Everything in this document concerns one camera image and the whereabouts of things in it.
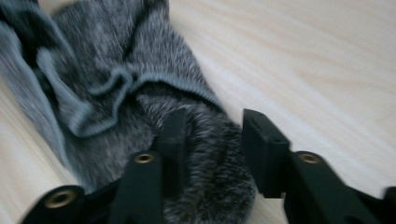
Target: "black plastic part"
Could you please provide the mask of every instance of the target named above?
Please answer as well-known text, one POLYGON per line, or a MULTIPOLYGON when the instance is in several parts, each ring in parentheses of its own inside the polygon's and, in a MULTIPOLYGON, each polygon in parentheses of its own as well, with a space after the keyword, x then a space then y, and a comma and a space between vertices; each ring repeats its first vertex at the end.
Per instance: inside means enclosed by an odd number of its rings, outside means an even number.
POLYGON ((79 186, 62 186, 44 195, 23 220, 23 224, 72 223, 83 205, 84 190, 79 186))
POLYGON ((134 154, 110 210, 111 224, 163 223, 162 160, 154 151, 134 154))
POLYGON ((285 191, 285 167, 290 141, 264 114, 244 110, 242 149, 256 186, 265 198, 280 198, 285 191))
POLYGON ((257 188, 280 198, 290 224, 394 224, 396 189, 384 200, 346 186, 319 155, 291 152, 290 142, 263 114, 244 110, 242 148, 257 188))
POLYGON ((290 223, 380 223, 319 155, 292 153, 288 176, 285 211, 290 223))
POLYGON ((76 220, 72 223, 105 224, 110 214, 110 206, 115 198, 120 181, 114 181, 107 186, 87 194, 84 206, 76 220))
POLYGON ((186 109, 179 109, 166 118, 163 131, 155 141, 154 149, 163 157, 163 178, 166 180, 163 196, 176 198, 185 184, 186 109))

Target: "light wood floor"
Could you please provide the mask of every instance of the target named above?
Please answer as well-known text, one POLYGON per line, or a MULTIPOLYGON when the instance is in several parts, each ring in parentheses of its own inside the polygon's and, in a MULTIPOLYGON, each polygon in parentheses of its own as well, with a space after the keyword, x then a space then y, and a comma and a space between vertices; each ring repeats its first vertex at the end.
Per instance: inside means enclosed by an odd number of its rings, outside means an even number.
MULTIPOLYGON (((48 12, 67 0, 42 0, 48 12)), ((266 114, 345 182, 396 185, 396 5, 390 0, 171 0, 171 22, 230 116, 266 114)), ((49 189, 75 184, 0 79, 0 223, 49 189)), ((250 224, 285 223, 258 197, 250 224)))

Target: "brass insert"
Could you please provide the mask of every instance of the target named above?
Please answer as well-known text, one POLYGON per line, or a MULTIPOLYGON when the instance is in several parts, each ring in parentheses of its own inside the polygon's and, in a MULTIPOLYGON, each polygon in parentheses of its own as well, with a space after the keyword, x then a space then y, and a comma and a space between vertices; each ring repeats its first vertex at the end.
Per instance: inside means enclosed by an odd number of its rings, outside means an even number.
POLYGON ((307 162, 307 163, 312 163, 312 164, 317 164, 320 163, 320 158, 313 155, 313 154, 301 154, 299 155, 300 160, 307 162))
POLYGON ((51 195, 45 205, 48 208, 59 208, 70 204, 77 198, 77 194, 71 189, 61 190, 51 195))
POLYGON ((150 154, 141 154, 135 157, 134 161, 137 163, 149 163, 151 161, 154 161, 154 159, 155 159, 154 156, 150 154))

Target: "wood grain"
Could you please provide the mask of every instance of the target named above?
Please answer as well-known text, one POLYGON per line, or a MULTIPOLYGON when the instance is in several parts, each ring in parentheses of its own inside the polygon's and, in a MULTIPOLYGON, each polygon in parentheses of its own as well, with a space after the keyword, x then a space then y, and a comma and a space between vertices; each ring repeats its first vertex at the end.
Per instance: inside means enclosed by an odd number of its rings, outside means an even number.
MULTIPOLYGON (((392 1, 172 0, 170 10, 232 119, 261 111, 354 188, 379 197, 396 185, 392 1)), ((75 182, 0 85, 0 223, 15 223, 46 190, 75 182)), ((281 201, 258 196, 248 223, 286 223, 281 201)))

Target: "knit fabric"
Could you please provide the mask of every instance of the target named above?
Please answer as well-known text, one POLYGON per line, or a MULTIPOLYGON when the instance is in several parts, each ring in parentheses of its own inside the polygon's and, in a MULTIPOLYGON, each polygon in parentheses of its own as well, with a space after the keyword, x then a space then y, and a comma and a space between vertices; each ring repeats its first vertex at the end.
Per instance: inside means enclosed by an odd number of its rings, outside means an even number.
POLYGON ((165 199, 166 223, 246 221, 255 193, 240 128, 170 26, 167 1, 79 1, 50 18, 34 1, 0 0, 0 73, 88 192, 120 178, 185 108, 187 186, 165 199))

